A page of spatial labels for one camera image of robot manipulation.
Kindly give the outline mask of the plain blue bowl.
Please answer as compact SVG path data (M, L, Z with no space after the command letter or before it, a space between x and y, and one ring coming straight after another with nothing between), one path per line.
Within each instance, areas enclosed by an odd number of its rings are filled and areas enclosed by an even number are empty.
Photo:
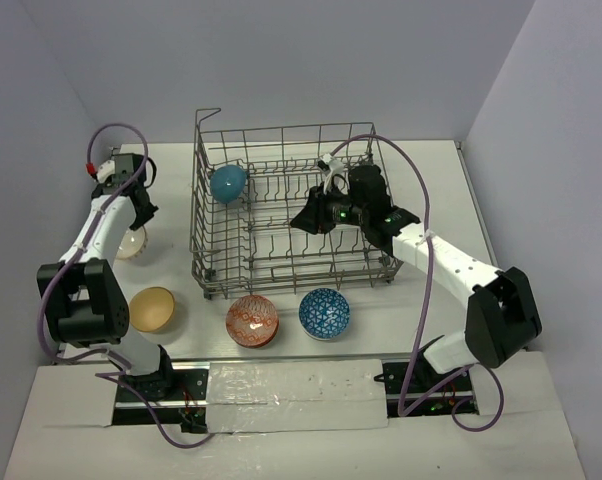
M222 166L210 179L211 193L217 202L229 204L240 197L246 183L247 174L240 166Z

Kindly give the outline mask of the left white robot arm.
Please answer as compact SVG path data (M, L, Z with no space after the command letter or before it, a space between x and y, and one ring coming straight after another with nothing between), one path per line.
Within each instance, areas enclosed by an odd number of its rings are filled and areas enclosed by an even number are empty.
M37 335L46 355L61 364L102 355L119 368L126 385L150 401L169 396L177 376L165 349L130 326L111 263L126 231L143 226L155 211L142 179L99 183L75 244L37 272Z

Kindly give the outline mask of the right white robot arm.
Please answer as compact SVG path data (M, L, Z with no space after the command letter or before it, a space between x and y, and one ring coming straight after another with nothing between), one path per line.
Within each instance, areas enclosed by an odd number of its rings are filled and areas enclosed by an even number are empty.
M466 311L463 330L425 348L425 360L415 367L420 387L436 391L451 371L466 365L495 369L541 334L536 301L523 271L484 263L435 235L423 219L393 204L376 166L351 169L347 184L347 192L341 192L328 177L312 187L291 227L325 235L340 224L355 226L373 247L430 276Z

